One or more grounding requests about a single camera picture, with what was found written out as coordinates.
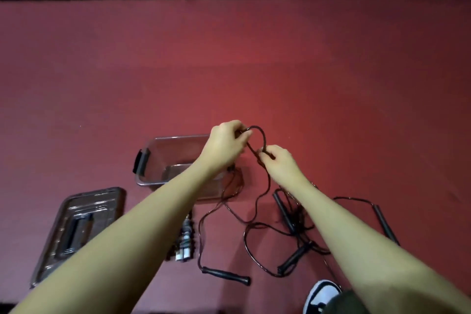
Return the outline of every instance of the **shoe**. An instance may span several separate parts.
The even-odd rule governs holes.
[[[302,314],[322,313],[327,303],[340,293],[340,288],[334,282],[327,280],[317,282],[308,295]]]

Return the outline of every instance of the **plastic storage box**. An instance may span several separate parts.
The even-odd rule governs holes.
[[[201,154],[209,134],[154,138],[139,151],[134,163],[136,183],[152,190],[188,168]],[[200,190],[198,199],[220,198],[230,174],[223,171]]]

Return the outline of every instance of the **black handle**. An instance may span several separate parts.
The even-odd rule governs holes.
[[[384,234],[393,242],[395,242],[398,246],[400,246],[399,241],[397,240],[396,236],[392,232],[391,227],[389,227],[388,223],[386,222],[386,219],[384,218],[384,215],[381,212],[381,209],[378,205],[373,205],[373,210],[374,213],[376,214],[376,217],[378,217],[378,220],[381,223],[381,227],[383,228]]]
[[[215,277],[245,284],[247,287],[250,286],[250,277],[244,277],[242,275],[236,275],[235,273],[221,271],[219,269],[212,269],[208,267],[201,268],[201,271],[203,273],[208,273],[209,275],[213,275]]]
[[[299,247],[296,252],[294,252],[291,257],[289,257],[285,263],[282,265],[278,266],[278,274],[279,275],[284,275],[286,270],[291,267],[293,264],[297,263],[299,259],[311,249],[312,246],[312,241],[309,241]]]
[[[280,197],[278,196],[278,191],[275,191],[273,193],[273,197],[275,198],[275,201],[280,208],[281,215],[283,216],[283,219],[286,223],[286,226],[288,227],[288,230],[291,235],[296,235],[297,231],[296,228],[294,227],[293,223],[291,222],[291,217],[288,215],[288,210],[285,207],[285,204],[281,201]]]

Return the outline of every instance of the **red floor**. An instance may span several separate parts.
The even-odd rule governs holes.
[[[471,293],[470,18],[470,0],[1,3],[0,301],[27,293],[66,196],[121,186],[130,209],[149,193],[131,173],[148,139],[234,118],[330,196],[380,204],[405,249]],[[234,208],[248,217],[265,177],[250,154],[242,165]],[[376,226],[368,207],[350,209]],[[270,198],[261,211],[276,219]],[[316,254],[267,276],[227,212],[206,231],[203,263],[253,285],[166,263],[137,312],[294,314],[328,277]],[[294,248],[272,232],[251,241],[273,267]]]

